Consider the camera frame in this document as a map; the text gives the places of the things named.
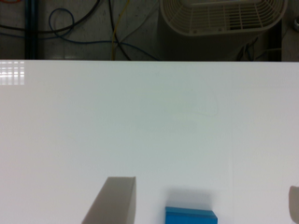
gray object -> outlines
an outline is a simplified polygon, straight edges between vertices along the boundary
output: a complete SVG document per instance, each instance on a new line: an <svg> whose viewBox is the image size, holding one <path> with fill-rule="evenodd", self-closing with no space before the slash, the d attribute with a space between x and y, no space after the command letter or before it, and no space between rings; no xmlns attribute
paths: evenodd
<svg viewBox="0 0 299 224"><path fill-rule="evenodd" d="M291 186L289 193L289 208L292 221L299 224L299 188Z"/></svg>
<svg viewBox="0 0 299 224"><path fill-rule="evenodd" d="M293 21L293 29L297 32L299 32L299 17L297 17L294 21Z"/></svg>
<svg viewBox="0 0 299 224"><path fill-rule="evenodd" d="M134 224L135 177L109 177L82 224Z"/></svg>

white fan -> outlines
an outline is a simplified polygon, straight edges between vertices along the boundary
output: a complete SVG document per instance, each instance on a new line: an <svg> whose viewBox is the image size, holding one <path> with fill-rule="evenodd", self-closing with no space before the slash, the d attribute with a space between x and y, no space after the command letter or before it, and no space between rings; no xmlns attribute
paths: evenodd
<svg viewBox="0 0 299 224"><path fill-rule="evenodd" d="M233 60L283 16L287 0L161 0L157 49L162 59Z"/></svg>

wire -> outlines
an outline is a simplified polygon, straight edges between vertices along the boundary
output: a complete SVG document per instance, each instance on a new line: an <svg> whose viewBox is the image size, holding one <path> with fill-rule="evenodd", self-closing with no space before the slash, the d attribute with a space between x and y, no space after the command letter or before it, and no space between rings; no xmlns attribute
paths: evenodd
<svg viewBox="0 0 299 224"><path fill-rule="evenodd" d="M79 21L76 21L74 24L66 26L66 27L58 29L58 30L29 31L29 30L26 30L26 29L23 29L23 28L6 26L6 25L1 25L1 24L0 24L0 27L4 28L4 29L8 29L8 30L26 31L26 32L34 33L34 34L36 34L36 33L38 33L38 34L55 34L55 33L61 32L61 31L66 31L66 30L69 30L69 29L73 29L75 26L77 26L80 23L82 23L83 21L85 21L87 18L89 18L93 14L93 12L95 11L95 9L99 5L99 3L100 3L100 0L96 0L93 8L84 17L82 17Z"/></svg>
<svg viewBox="0 0 299 224"><path fill-rule="evenodd" d="M15 4L15 3L20 3L21 0L16 0L16 1L7 1L7 0L0 0L1 3L7 3L7 4Z"/></svg>
<svg viewBox="0 0 299 224"><path fill-rule="evenodd" d="M287 29L286 29L284 35L281 37L281 41L284 40L284 37L286 37L287 33L289 32L290 26L292 26L292 22L288 23Z"/></svg>
<svg viewBox="0 0 299 224"><path fill-rule="evenodd" d="M109 2L109 14L110 14L110 21L111 21L111 27L112 27L112 32L114 32L114 21L113 21L113 11L112 11L112 5L111 5L111 0L108 0ZM115 33L115 39L118 43L120 43L117 34ZM131 58L129 57L129 55L124 51L124 49L122 48L122 46L120 46L121 52L124 55L124 57L128 60L131 61Z"/></svg>
<svg viewBox="0 0 299 224"><path fill-rule="evenodd" d="M115 28L114 28L114 31L113 31L113 36L112 36L112 46L111 46L111 53L112 53L112 61L115 60L115 51L114 51L114 39L115 39L115 34L118 30L118 27L119 27L119 24L120 24L120 21L121 21L121 17L125 11L125 9L129 6L130 4L130 0L127 0L127 3L125 4L120 16L119 16L119 19L118 19L118 22L116 23L115 25Z"/></svg>
<svg viewBox="0 0 299 224"><path fill-rule="evenodd" d="M262 53L262 54L259 54L260 56L256 57L254 61L256 61L256 60L262 58L262 57L265 55L266 52L269 52L269 51L276 51L276 50L286 51L286 52L288 52L288 53L290 54L290 55L289 55L290 59L293 58L292 53L291 53L289 50L287 50L287 49L265 49L265 50L262 50L262 51L260 52L260 53Z"/></svg>
<svg viewBox="0 0 299 224"><path fill-rule="evenodd" d="M245 57L247 61L253 62L254 61L254 55L255 55L255 48L254 47L255 47L255 44L258 40L259 40L259 37L256 37L250 44L248 43L247 45L245 45L240 50L240 52L237 54L236 60L241 61L243 59L243 57ZM252 48L253 57L251 57L251 54L250 54L250 51L249 51L250 48Z"/></svg>
<svg viewBox="0 0 299 224"><path fill-rule="evenodd" d="M71 18L72 18L72 22L74 23L75 19L74 19L74 16L73 14L67 10L66 8L57 8L55 10L53 10L50 15L49 15L49 26L50 26L50 29L53 30L52 28L52 25L51 25L51 17L53 15L53 13L55 11L58 11L58 10L62 10L62 11L65 11L67 12ZM43 40L50 40L50 39L57 39L57 38L61 38L62 40L64 41L67 41L67 42L70 42L70 43L73 43L73 44L80 44L80 45L90 45L90 44L103 44L103 43L111 43L112 41L111 40L99 40L99 41L87 41L87 42L82 42L82 41L76 41L76 40L70 40L70 39L66 39L64 38L65 35L68 35L71 31L72 31L73 28L69 29L69 31L67 31L65 34L63 35L58 35L55 33L56 36L53 36L53 37L47 37L47 38L38 38L37 40L40 40L40 41L43 41ZM10 34L5 34L5 33L1 33L0 32L0 35L6 35L6 36L10 36L10 37L15 37L15 38L21 38L21 39L34 39L34 38L31 38L31 37L25 37L25 36L22 36L22 35L10 35ZM128 44L128 43L121 43L121 45L124 45L124 46L128 46L132 49L137 49L139 50L140 52L148 55L149 57L151 57L152 59L156 60L156 61L160 61L159 59L155 58L154 56L150 55L149 53L147 53L146 51L144 51L143 49L140 49L134 45L131 45L131 44Z"/></svg>
<svg viewBox="0 0 299 224"><path fill-rule="evenodd" d="M159 1L156 1L156 3L151 7L151 9L150 9L150 11L149 11L149 13L147 14L147 16L145 17L145 19L142 21L142 22L140 22L140 24L132 31L132 32L130 32L129 34L127 34L126 36L124 36L122 39L121 39L121 41L120 42L122 42L123 40L125 40L128 36L130 36L130 35L132 35L134 32L136 32L145 22L146 22L146 20L151 16L151 11L155 8L155 6L157 5L157 3L158 3Z"/></svg>

blue object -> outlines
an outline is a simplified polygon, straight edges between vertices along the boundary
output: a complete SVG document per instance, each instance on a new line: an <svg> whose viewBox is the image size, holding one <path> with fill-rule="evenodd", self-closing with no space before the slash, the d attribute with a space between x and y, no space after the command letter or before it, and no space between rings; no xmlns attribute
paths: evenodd
<svg viewBox="0 0 299 224"><path fill-rule="evenodd" d="M166 207L165 224L217 224L212 211Z"/></svg>

background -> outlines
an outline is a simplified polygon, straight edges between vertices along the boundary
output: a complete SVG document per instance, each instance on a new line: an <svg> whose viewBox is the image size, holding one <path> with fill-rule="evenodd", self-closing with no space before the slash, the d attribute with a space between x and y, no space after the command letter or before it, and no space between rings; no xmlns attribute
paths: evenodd
<svg viewBox="0 0 299 224"><path fill-rule="evenodd" d="M158 58L157 49L154 46L155 31L157 29L158 0L131 0L128 8L124 11L118 27L117 35L120 40L143 49L148 54ZM66 8L74 15L75 21L82 18L93 7L95 0L49 0L38 1L38 29L49 30L48 19L50 13L56 8ZM114 23L117 22L126 1L114 0L112 3L112 12ZM299 2L289 1L288 9L278 24L281 31L281 38L278 39L276 54L281 55L279 61L297 62L299 55L299 33L292 29L293 20L299 16ZM25 26L25 3L24 0L17 4L6 4L0 2L0 24L24 27ZM56 11L52 15L51 23L56 29L71 24L71 17L65 11ZM20 31L10 31L0 28L0 33L11 35L24 35ZM54 35L39 35L39 37L51 37ZM269 38L273 37L273 32L266 32L258 36L254 44L254 49L249 50L256 54L264 53L269 47ZM108 1L102 0L94 13L86 21L67 35L66 38L77 41L98 41L111 40L112 28L110 22L110 13ZM23 59L24 58L24 40L11 36L0 35L0 59ZM155 60L144 52L128 46L123 46L125 52L133 61ZM111 60L111 44L91 44L80 45L68 43L62 39L52 39L39 41L37 59L45 60ZM116 49L116 60L127 60ZM248 57L243 55L239 61L248 61ZM272 61L268 58L268 53L260 57L258 61Z"/></svg>

